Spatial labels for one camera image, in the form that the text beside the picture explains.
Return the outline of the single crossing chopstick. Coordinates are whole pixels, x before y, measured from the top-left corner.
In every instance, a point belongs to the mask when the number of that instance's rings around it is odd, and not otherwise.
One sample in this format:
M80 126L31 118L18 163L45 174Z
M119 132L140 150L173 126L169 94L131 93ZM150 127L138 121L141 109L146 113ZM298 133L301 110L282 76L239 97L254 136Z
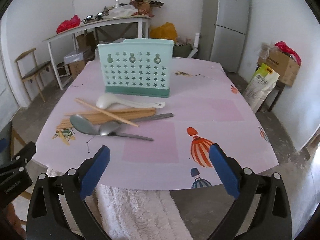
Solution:
M87 106L87 107L89 107L89 108L91 108L93 110L96 110L96 111L98 111L100 113L103 113L104 115L107 115L107 116L109 116L111 118L114 118L115 120L121 121L121 122L123 122L125 124L131 125L131 126L134 126L134 127L139 127L138 124L135 124L134 122L132 122L130 120L126 120L126 119L124 119L124 118L122 118L122 117L120 117L118 115L115 115L113 113L110 113L110 112L108 112L108 111L106 111L104 109L100 109L100 108L98 108L96 106L93 106L93 105L91 105L91 104L89 104L89 103L87 103L87 102L85 102L85 101L83 101L83 100L81 100L79 98L75 98L74 101L76 101L76 102L78 102L78 103L80 103L80 104L82 104L84 106Z

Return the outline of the metal spoon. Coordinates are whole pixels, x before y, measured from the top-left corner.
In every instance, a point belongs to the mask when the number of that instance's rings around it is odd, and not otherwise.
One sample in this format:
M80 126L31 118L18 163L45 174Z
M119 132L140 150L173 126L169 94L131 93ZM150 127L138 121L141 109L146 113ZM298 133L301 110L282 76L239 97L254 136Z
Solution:
M69 118L70 123L72 126L80 133L87 134L87 135L100 135L99 128L96 128L87 118L84 116L75 114L71 115ZM119 132L112 132L109 135L100 135L100 136L109 136L109 137L124 137L124 138L131 138L131 139L139 139L139 140L146 140L146 141L153 141L150 137L144 137L141 135L135 134L127 134L127 133L119 133Z
M161 120L166 118L172 118L174 115L172 113L165 113L165 114L157 114L153 116L133 119L132 122L140 122L140 121L153 121L153 120ZM122 123L118 121L109 121L102 124L99 127L99 134L100 135L109 135L112 132L115 132L118 128L120 128Z

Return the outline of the green bucket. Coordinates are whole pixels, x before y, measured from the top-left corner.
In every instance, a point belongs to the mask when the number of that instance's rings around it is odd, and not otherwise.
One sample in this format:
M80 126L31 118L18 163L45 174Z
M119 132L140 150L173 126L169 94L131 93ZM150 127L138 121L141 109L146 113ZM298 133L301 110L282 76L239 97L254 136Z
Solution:
M173 57L183 57L187 58L189 54L193 51L193 46L191 44L174 45Z

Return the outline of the white door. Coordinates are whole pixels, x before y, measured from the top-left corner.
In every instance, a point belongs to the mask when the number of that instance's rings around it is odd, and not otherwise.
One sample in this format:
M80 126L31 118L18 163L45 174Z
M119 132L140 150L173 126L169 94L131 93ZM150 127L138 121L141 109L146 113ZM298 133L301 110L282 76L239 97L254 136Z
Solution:
M9 121L12 120L20 107L10 87L2 56L0 82L0 122L1 128L3 128Z

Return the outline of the cardboard box with red bag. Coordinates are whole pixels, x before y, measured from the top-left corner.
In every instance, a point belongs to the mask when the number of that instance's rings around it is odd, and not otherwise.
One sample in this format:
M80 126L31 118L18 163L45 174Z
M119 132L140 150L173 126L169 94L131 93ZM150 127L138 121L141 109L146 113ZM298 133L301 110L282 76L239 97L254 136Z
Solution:
M302 60L284 41L275 44L263 42L260 45L257 65L264 63L279 74L279 81L289 87L297 77Z

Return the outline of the wooden chopstick bundle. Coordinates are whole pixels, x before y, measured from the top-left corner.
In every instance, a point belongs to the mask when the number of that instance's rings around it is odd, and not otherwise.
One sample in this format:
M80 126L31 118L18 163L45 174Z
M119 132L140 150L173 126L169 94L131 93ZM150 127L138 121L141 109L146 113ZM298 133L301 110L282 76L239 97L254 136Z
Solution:
M126 119L126 120L133 122L133 120L137 119L137 118L143 118L143 117L149 117L149 116L155 115L156 109L155 108L142 108L142 109L134 110L132 108L128 108L128 109L115 110L115 111L112 111L111 113L113 113L123 119ZM58 124L56 126L56 128L57 129L71 128L72 124L69 120L71 115L74 115L74 113L67 114L66 117L61 120L60 124ZM101 125L105 122L116 120L115 118L112 118L106 114L103 114L103 113L97 112L97 111L80 112L80 113L78 113L78 115L87 118L94 125Z

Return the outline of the white ceramic spoon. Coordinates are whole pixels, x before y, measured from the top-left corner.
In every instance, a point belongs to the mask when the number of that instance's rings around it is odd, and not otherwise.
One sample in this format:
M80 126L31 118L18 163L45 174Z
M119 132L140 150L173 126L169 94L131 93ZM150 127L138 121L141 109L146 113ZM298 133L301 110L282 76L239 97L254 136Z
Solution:
M96 100L96 106L100 109L107 109L111 105L114 104L120 104L131 108L156 108L160 109L165 107L165 102L156 102L156 103L140 103L140 102L134 102L130 100L125 100L117 97L116 95L112 93L105 93L101 95Z

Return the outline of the clear plastic bag on table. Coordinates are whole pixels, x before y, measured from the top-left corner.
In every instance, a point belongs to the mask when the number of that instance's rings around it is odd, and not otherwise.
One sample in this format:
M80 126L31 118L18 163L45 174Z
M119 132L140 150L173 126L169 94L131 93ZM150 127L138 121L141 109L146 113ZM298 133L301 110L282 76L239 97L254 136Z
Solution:
M108 12L109 18L130 17L138 12L138 9L133 5L124 5L114 8Z

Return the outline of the wooden chair dark seat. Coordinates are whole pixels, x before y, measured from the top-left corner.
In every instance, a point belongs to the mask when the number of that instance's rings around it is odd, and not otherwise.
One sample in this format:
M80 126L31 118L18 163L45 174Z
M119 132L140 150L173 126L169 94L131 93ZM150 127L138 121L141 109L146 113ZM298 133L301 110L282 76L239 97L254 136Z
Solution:
M36 50L36 48L31 48L31 49L29 49L27 51L24 51L23 53L18 55L18 57L16 57L14 62L16 63L16 66L17 66L17 69L18 69L18 72L19 72L19 76L20 76L20 80L22 81L22 83L24 85L24 88L25 88L25 91L27 93L27 96L28 96L29 100L31 100L31 97L30 97L30 94L27 91L27 87L25 85L25 83L28 82L28 81L36 83L38 91L39 91L39 94L40 94L40 97L42 98L43 102L46 102L46 100L45 100L45 98L43 96L41 87L39 85L39 82L37 80L37 77L39 77L40 83L42 84L42 87L44 87L44 83L43 83L43 80L42 80L42 77L41 77L41 72L43 70L46 70L46 71L49 72L50 69L52 69L52 63L51 63L51 61L46 61L44 63L38 64L37 60L36 60L36 57L35 57L35 50ZM29 70L26 74L22 75L20 67L19 67L19 62L21 60L23 60L25 57L27 57L29 54L31 54L33 56L34 67L31 70Z

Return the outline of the metal spoon left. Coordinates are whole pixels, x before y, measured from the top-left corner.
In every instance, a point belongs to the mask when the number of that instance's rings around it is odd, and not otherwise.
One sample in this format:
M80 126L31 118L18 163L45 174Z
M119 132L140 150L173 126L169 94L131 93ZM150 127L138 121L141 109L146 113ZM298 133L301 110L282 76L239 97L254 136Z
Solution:
M72 126L80 133L87 134L87 135L100 135L99 128L96 128L87 118L84 116L75 114L71 115L69 118L70 123ZM109 135L100 135L100 136L109 136L109 137L124 137L124 138L131 138L131 139L139 139L139 140L146 140L146 141L153 141L150 137L144 137L141 135L135 134L127 134L127 133L119 133L119 132L112 132Z

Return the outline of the green yellow rice bag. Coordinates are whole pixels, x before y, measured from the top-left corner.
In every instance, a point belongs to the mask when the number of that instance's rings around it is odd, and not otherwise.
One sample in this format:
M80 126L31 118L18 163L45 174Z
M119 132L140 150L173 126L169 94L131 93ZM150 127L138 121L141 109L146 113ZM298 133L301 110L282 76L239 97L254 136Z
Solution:
M274 89L278 78L279 74L265 63L255 71L242 94L253 113L258 111L268 94Z

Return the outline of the pink patterned tablecloth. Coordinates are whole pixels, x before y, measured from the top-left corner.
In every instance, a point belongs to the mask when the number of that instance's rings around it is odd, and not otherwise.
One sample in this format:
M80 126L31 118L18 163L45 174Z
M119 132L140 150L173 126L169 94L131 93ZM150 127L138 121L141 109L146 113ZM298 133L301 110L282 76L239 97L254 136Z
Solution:
M172 118L126 125L121 131L149 137L90 136L72 131L59 135L57 125L68 114L82 113L81 99L95 104L104 93L99 61L89 62L63 94L47 119L36 142L35 160L59 172L77 168L103 145L111 152L101 183L138 190L191 188L191 169L202 179L220 183L211 167L200 165L207 156L205 143L217 143L242 167L260 173L278 165L262 125L218 63L173 59L170 96L159 113Z

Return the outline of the red plastic bag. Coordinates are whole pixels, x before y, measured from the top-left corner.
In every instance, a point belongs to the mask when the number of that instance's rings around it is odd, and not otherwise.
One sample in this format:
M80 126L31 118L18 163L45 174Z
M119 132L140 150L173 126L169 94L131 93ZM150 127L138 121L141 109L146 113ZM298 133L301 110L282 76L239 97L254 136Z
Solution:
M70 20L63 21L56 29L56 33L59 34L63 31L78 27L81 20L78 15L74 15Z

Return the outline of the metal spoon right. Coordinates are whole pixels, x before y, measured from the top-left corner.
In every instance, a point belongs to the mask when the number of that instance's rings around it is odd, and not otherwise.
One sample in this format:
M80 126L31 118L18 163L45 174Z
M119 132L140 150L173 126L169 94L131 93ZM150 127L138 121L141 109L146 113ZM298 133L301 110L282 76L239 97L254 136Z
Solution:
M133 119L132 122L140 122L140 121L153 121L153 120L161 120L166 118L172 118L174 115L172 113L165 113L165 114L157 114L153 116ZM120 128L122 123L118 121L109 121L102 124L99 127L99 134L100 135L109 135L112 132L115 132L118 128Z

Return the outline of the white fluffy towel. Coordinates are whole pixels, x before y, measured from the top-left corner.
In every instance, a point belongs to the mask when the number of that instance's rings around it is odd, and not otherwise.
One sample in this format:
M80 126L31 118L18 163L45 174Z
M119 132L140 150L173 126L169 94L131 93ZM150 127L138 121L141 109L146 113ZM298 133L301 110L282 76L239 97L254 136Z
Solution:
M169 191L95 189L102 227L112 239L192 239Z

